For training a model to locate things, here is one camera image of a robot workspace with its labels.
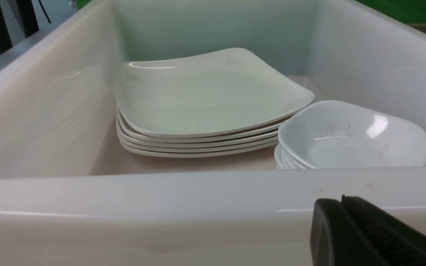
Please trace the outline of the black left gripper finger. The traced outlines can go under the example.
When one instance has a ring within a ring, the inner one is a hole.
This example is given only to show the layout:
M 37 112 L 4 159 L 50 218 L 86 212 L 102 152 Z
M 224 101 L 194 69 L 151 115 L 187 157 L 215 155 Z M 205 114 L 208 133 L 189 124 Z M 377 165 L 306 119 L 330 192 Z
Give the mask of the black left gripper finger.
M 314 266 L 426 266 L 426 235 L 354 196 L 315 201 L 310 250 Z

